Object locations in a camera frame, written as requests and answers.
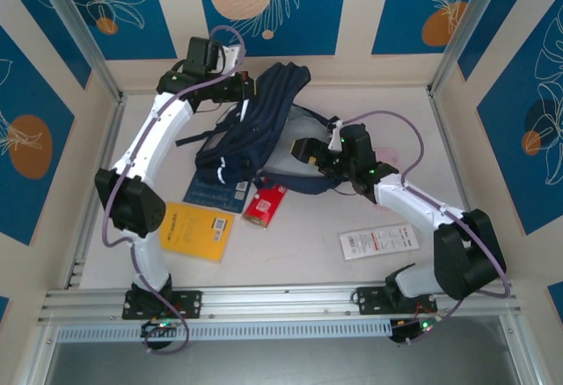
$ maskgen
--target yellow book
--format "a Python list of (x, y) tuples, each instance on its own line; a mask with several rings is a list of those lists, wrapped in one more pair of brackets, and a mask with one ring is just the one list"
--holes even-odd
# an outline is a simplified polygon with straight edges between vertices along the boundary
[(235, 217), (224, 212), (167, 203), (160, 226), (160, 243), (166, 251), (219, 262)]

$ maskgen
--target gray floor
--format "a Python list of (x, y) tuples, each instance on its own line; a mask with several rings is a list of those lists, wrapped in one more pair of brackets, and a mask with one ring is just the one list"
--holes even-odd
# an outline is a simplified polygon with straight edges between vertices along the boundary
[(413, 345), (388, 338), (194, 342), (168, 357), (141, 344), (58, 345), (47, 384), (509, 385), (498, 321), (451, 319)]

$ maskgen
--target vent grille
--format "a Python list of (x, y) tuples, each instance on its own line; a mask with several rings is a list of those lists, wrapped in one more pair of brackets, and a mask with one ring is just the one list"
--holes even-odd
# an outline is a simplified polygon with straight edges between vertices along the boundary
[[(388, 319), (318, 322), (194, 323), (190, 326), (193, 341), (292, 338), (390, 337)], [(139, 325), (66, 326), (59, 330), (58, 343), (136, 342)], [(154, 341), (181, 340), (186, 331), (180, 326)]]

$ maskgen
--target white card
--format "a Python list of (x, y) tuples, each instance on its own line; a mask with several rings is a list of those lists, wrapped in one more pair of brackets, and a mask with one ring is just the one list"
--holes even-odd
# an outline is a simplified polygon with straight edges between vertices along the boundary
[(363, 229), (340, 234), (344, 259), (412, 251), (419, 248), (411, 224), (391, 225), (379, 229)]

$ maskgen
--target red package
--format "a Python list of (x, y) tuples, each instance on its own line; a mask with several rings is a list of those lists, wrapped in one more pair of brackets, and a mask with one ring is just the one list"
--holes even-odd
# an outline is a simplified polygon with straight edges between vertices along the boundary
[(270, 221), (272, 221), (275, 211), (277, 211), (278, 206), (280, 206), (280, 202), (282, 202), (283, 196), (285, 196), (287, 190), (288, 189), (281, 185), (270, 186), (266, 184), (264, 188), (256, 192), (243, 218), (265, 229)]

